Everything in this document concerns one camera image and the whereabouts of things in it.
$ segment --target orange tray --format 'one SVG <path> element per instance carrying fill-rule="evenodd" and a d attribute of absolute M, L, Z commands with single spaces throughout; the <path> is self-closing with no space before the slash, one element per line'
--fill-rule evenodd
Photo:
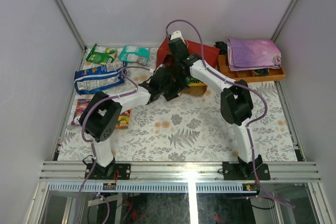
<path fill-rule="evenodd" d="M 229 62 L 227 59 L 227 55 L 219 55 L 218 56 L 218 70 L 232 78 L 236 81 L 240 79 L 244 79 L 246 82 L 259 82 L 259 81 L 280 81 L 282 80 L 286 74 L 282 68 L 280 69 L 269 69 L 268 76 L 254 76 L 252 70 L 243 70 L 243 71 L 231 71 L 229 68 Z"/>

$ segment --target blue snack bag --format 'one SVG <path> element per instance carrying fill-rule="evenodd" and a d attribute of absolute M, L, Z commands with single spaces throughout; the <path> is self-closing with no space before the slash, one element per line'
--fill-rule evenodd
<path fill-rule="evenodd" d="M 111 64 L 76 71 L 75 88 L 79 94 L 95 94 L 99 91 L 118 86 L 125 82 L 121 68 L 127 62 L 115 61 Z"/>

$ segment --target green snack package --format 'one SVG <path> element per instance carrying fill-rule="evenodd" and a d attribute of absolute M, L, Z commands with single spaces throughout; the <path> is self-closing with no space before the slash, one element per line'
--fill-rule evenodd
<path fill-rule="evenodd" d="M 106 65 L 115 60 L 117 52 L 117 49 L 98 47 L 97 44 L 95 44 L 86 57 L 86 61 Z"/>

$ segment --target white wall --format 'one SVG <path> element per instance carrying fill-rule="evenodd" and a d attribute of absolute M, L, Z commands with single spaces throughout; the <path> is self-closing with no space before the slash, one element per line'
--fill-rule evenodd
<path fill-rule="evenodd" d="M 166 24 L 188 19 L 212 44 L 228 36 L 270 38 L 290 0 L 63 0 L 83 40 L 110 45 L 159 45 Z M 185 38 L 198 40 L 187 25 Z"/>
<path fill-rule="evenodd" d="M 282 82 L 304 152 L 316 161 L 336 214 L 336 4 L 299 0 L 277 45 L 287 77 Z"/>
<path fill-rule="evenodd" d="M 0 0 L 0 223 L 23 223 L 81 51 L 53 0 Z"/>

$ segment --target purple cloth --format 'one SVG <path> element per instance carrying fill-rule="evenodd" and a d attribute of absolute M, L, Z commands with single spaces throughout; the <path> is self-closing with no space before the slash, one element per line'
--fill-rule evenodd
<path fill-rule="evenodd" d="M 227 51 L 231 71 L 281 66 L 281 53 L 270 39 L 229 39 Z"/>

